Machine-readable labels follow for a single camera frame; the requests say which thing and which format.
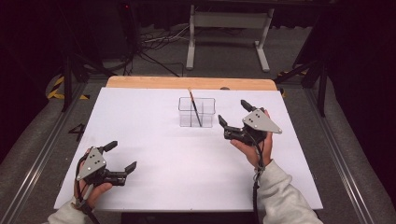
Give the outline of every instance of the white table surface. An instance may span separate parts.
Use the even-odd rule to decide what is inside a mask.
[[[274,134],[272,157],[313,209],[323,208],[304,153],[279,91],[193,90],[194,97],[216,99],[213,128],[179,127],[178,99],[187,90],[102,88],[54,208],[73,195],[78,160],[87,148],[111,141],[104,152],[107,169],[123,171],[137,161],[124,187],[113,187],[96,209],[122,212],[252,211],[253,167],[224,139],[218,114],[243,127],[244,99],[263,106],[283,130]]]

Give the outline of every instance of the clear plastic box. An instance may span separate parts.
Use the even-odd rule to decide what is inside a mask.
[[[212,123],[213,115],[216,113],[215,99],[194,98],[194,102],[197,108],[197,113],[195,112],[190,97],[179,98],[178,111],[180,114],[180,127],[198,127],[198,128],[213,127],[213,123]]]

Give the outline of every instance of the white sleeve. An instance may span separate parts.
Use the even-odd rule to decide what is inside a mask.
[[[62,207],[54,214],[50,215],[48,218],[49,224],[84,224],[85,215],[72,207],[76,199],[73,197],[69,202],[62,205]]]
[[[287,175],[271,161],[260,177],[258,203],[265,210],[262,223],[322,223]]]

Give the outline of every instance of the black cable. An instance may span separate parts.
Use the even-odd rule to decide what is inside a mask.
[[[148,59],[145,59],[144,57],[142,57],[142,55],[139,55],[139,57],[149,63],[159,63],[159,62],[152,62]],[[180,64],[181,65],[181,76],[182,77],[184,76],[184,63],[162,63],[162,64]]]
[[[150,56],[148,56],[145,52],[140,52],[141,54],[145,55],[146,57],[150,58],[152,61],[154,61],[155,63],[159,64],[160,66],[162,66],[164,69],[166,69],[167,71],[169,71],[170,73],[172,73],[173,75],[175,75],[176,77],[180,77],[178,74],[176,74],[174,71],[170,70],[169,68],[167,68],[165,65],[163,65],[162,63],[158,62],[157,60],[151,58]]]
[[[259,217],[259,209],[257,206],[257,191],[259,189],[259,179],[260,179],[260,175],[262,174],[262,169],[264,167],[263,164],[263,159],[262,159],[262,152],[264,150],[264,142],[262,141],[262,149],[260,149],[259,144],[256,142],[256,140],[253,138],[253,136],[251,136],[248,132],[246,132],[246,135],[251,138],[251,140],[253,141],[253,144],[255,146],[255,148],[257,149],[257,151],[259,152],[259,164],[258,164],[258,170],[257,170],[257,174],[255,174],[254,176],[254,185],[253,185],[253,215],[256,219],[256,223],[260,224],[260,217]]]
[[[187,27],[180,30],[180,31],[174,31],[169,32],[166,36],[163,37],[152,37],[149,39],[144,39],[142,41],[142,45],[145,46],[145,49],[161,49],[168,44],[174,43],[179,41],[186,33],[188,32]]]
[[[82,191],[87,187],[88,184],[86,184],[86,185],[84,186],[84,188],[81,190],[81,188],[80,188],[80,186],[79,186],[79,181],[77,181],[77,176],[78,176],[78,173],[79,173],[79,167],[80,167],[80,165],[81,165],[85,160],[87,160],[88,154],[89,154],[89,153],[86,153],[83,157],[81,157],[81,159],[79,159],[78,165],[77,165],[77,169],[76,169],[75,185],[76,185],[76,189],[77,189],[78,202],[79,202],[79,203],[82,203],[82,201],[84,200],[83,197],[82,197]],[[86,215],[88,215],[88,217],[91,219],[91,221],[92,221],[94,224],[100,224],[99,220],[98,220],[98,219],[96,218],[96,216],[93,214],[92,209],[90,208],[90,206],[89,206],[88,204],[84,204],[84,205],[87,206],[87,207],[89,207],[89,209],[86,209],[86,210],[83,209],[83,210],[84,210],[83,213],[86,214]]]
[[[131,52],[129,54],[129,61],[131,62],[131,69],[128,71],[128,76],[130,76],[131,73],[132,73],[132,69],[134,69],[134,54],[132,53],[133,49],[132,49],[132,45],[131,44],[128,45],[128,50],[129,50],[129,52]],[[124,70],[123,70],[123,73],[122,73],[123,76],[125,76],[125,72],[126,72],[126,67],[127,66],[128,66],[128,63],[126,63],[125,66],[124,66]]]
[[[121,68],[127,66],[127,65],[128,65],[129,63],[131,63],[131,62],[132,62],[132,60],[127,60],[127,61],[125,61],[125,63],[120,63],[120,64],[115,65],[115,66],[113,66],[113,67],[104,67],[104,68],[105,68],[106,70],[108,70],[108,71],[114,72],[114,71],[120,70]],[[96,70],[96,69],[88,68],[88,67],[85,67],[85,66],[84,66],[84,69],[85,69],[87,72],[89,72],[89,73],[91,73],[91,74],[93,74],[93,75],[102,74],[102,72],[100,72],[100,71],[98,71],[98,70]]]

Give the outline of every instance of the person's hand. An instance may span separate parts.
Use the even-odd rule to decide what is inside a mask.
[[[265,115],[270,117],[267,110],[264,111]],[[272,146],[273,146],[273,140],[272,140],[272,135],[273,133],[267,133],[266,138],[264,141],[259,143],[260,148],[262,148],[262,144],[264,144],[264,148],[262,148],[262,159],[264,165],[268,165],[271,162],[271,151],[272,151]],[[254,166],[254,168],[257,168],[259,165],[259,155],[257,155],[256,148],[247,146],[243,142],[240,142],[236,139],[233,139],[230,141],[233,146],[238,148],[241,152],[247,156],[247,160]]]
[[[82,197],[84,197],[85,193],[87,192],[88,186],[86,186],[87,184],[85,183],[85,181],[79,180],[79,188],[80,190],[82,190]],[[113,187],[112,184],[110,183],[103,183],[95,188],[93,188],[90,196],[87,199],[87,204],[90,206],[91,209],[93,209],[96,205],[96,202],[98,201],[98,199],[100,198],[100,196],[102,194],[104,194],[106,191],[110,190]],[[75,198],[78,198],[78,190],[77,190],[77,186],[74,186],[74,196]]]

